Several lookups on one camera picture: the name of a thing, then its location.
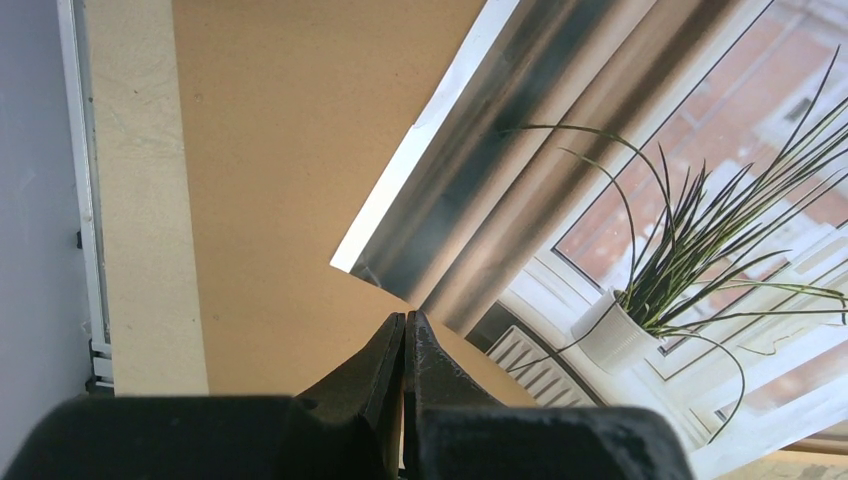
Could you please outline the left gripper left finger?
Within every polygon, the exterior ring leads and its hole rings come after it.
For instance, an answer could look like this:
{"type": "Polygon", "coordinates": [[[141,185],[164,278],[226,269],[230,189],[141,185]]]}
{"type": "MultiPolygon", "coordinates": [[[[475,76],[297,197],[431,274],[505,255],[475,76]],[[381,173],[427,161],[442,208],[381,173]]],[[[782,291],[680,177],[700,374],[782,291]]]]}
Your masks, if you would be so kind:
{"type": "Polygon", "coordinates": [[[9,479],[391,479],[405,318],[297,396],[89,396],[42,419],[9,479]]]}

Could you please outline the brown backing board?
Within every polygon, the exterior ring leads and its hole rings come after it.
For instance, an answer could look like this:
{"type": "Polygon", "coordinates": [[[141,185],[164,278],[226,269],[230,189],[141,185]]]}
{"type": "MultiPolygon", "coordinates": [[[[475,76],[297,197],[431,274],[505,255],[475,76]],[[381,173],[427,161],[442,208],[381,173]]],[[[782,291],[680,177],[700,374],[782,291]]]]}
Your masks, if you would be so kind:
{"type": "Polygon", "coordinates": [[[174,3],[212,394],[297,394],[408,310],[330,260],[481,9],[174,3]]]}

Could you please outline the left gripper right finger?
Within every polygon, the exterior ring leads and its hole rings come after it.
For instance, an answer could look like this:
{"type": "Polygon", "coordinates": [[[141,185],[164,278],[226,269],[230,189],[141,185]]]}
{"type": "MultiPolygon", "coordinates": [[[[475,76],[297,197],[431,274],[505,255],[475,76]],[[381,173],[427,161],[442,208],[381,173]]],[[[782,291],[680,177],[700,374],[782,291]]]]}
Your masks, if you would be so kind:
{"type": "Polygon", "coordinates": [[[403,461],[410,479],[690,479],[668,422],[636,407],[508,407],[405,326],[403,461]]]}

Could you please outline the plant photo print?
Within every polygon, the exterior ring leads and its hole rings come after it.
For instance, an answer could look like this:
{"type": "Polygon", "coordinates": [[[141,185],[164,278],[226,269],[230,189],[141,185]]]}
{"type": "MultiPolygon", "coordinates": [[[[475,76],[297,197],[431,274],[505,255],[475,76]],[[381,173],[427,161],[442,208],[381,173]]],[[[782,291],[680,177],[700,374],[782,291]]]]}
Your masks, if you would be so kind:
{"type": "Polygon", "coordinates": [[[572,328],[683,183],[750,186],[847,99],[843,1],[487,1],[330,258],[474,341],[545,406],[663,414],[694,474],[847,429],[847,141],[615,375],[572,328]]]}

